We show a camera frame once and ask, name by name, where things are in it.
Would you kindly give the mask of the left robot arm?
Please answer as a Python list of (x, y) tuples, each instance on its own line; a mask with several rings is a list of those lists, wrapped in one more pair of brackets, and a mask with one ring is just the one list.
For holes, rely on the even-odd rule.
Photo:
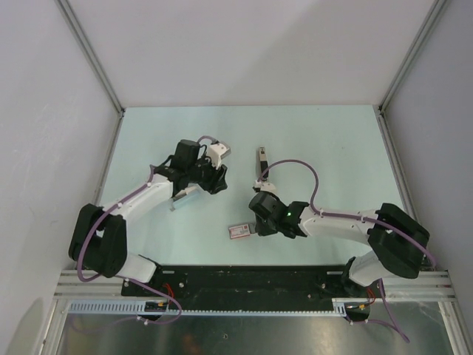
[(128, 249), (127, 230), (152, 209), (181, 200), (195, 191), (215, 195), (227, 189), (227, 166), (222, 162), (231, 148), (212, 137), (181, 140), (163, 163), (151, 166), (147, 180), (114, 202), (81, 208), (69, 245), (69, 257), (97, 276), (137, 280), (149, 296), (158, 294), (163, 277), (158, 264)]

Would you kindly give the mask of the light blue stapler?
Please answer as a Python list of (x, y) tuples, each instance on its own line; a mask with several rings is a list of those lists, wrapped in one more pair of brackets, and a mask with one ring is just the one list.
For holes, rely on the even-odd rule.
[(180, 191), (176, 196), (171, 199), (170, 210), (172, 212), (183, 207), (189, 201), (200, 195), (200, 189), (197, 186), (190, 186)]

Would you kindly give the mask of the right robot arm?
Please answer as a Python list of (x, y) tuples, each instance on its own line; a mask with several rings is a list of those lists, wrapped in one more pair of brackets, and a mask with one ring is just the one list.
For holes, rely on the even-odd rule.
[(352, 257), (341, 278), (342, 291), (357, 297), (367, 286), (388, 276), (414, 280), (418, 277), (429, 232), (392, 203), (379, 209), (356, 212), (313, 211), (309, 203), (294, 201), (285, 205), (274, 193), (257, 192), (249, 203), (256, 217), (259, 236), (283, 234), (285, 237), (337, 237), (370, 247)]

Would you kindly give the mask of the red white staple box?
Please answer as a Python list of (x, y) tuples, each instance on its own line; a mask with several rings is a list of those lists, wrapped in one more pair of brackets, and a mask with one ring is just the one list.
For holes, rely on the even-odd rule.
[(256, 233), (256, 224), (255, 223), (245, 223), (236, 226), (231, 226), (228, 228), (229, 237), (231, 240), (249, 237), (252, 234)]

